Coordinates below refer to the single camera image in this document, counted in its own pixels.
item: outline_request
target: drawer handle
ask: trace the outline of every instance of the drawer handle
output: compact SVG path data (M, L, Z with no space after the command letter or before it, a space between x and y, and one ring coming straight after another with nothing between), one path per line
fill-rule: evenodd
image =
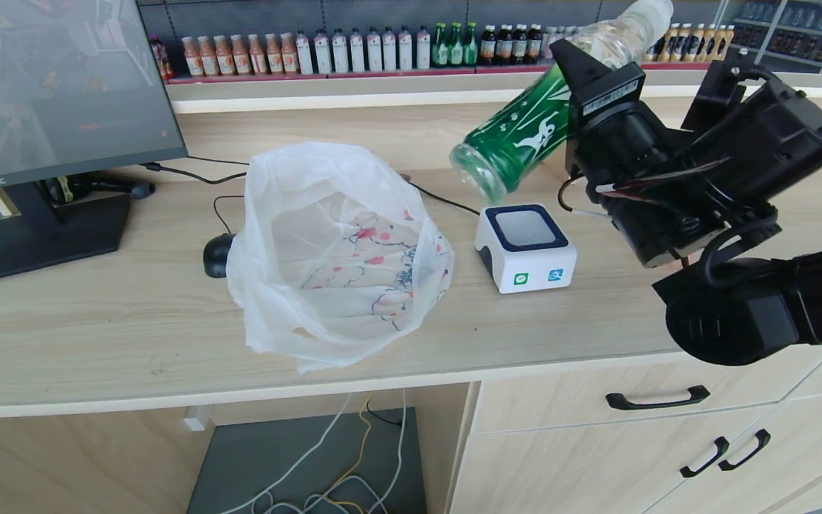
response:
M761 428L760 430L757 430L756 433L754 433L754 436L756 436L756 448L754 448L753 452L750 452L750 455L747 455L746 458L741 459L741 462L739 462L738 464L731 464L727 460L721 461L719 463L719 468L722 471L731 471L733 469L740 468L742 465L744 465L745 462L749 461L754 455L757 455L757 453L760 453L760 450L766 448L766 445L769 445L769 440L770 440L771 436L769 435L768 432L766 432L766 430Z
M710 393L707 388L699 385L687 388L687 393L691 394L687 400L666 401L665 403L632 403L627 400L622 393L607 393L604 399L612 409L617 410L643 410L643 409L664 409L665 407L681 407L682 405L692 405L706 400Z
M681 468L681 476L683 476L683 478L693 478L694 476L701 474L702 472L705 471L706 468L708 468L709 466L714 464L715 461L720 459L722 455L725 455L725 452L728 451L728 439L725 439L724 437L719 436L719 438L717 438L714 441L714 443L715 443L715 455L712 456L711 459L708 459L708 461L706 461L706 464L699 466L699 469L697 469L696 471L693 471L692 469L687 468L687 466L683 466L683 468Z

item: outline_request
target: black mouse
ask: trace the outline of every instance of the black mouse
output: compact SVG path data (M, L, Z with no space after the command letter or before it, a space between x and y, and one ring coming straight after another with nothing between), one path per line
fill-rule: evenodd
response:
M228 276L228 253L235 234L221 234L205 244L202 252L202 262L205 264L205 274L212 278Z

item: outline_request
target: white plastic bag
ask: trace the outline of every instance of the white plastic bag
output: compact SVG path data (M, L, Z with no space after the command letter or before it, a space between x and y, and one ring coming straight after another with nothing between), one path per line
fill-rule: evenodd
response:
M359 146L301 143L249 163L228 287L247 344L346 366L421 325L455 253L420 193Z

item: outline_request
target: green plastic bottle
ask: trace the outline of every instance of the green plastic bottle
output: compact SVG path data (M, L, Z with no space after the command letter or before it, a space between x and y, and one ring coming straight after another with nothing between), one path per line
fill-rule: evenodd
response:
M467 41L465 42L465 58L463 62L465 66L474 66L477 64L477 23L469 22L469 33L467 34Z

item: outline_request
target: green glass bottle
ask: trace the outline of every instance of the green glass bottle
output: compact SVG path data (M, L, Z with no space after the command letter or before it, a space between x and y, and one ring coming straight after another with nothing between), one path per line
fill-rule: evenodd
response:
M465 42L465 58L463 59L465 66L474 66L477 64L477 36L475 35L475 30L477 30L477 23L470 21L469 33L467 34L467 41Z
M450 60L449 57L450 50L446 45L446 24L437 23L437 32L430 46L430 65L434 68L443 68Z
M462 48L462 24L455 22L452 24L452 34L450 35L450 42L447 43L450 48L450 66L461 66L462 59L465 56L465 49Z

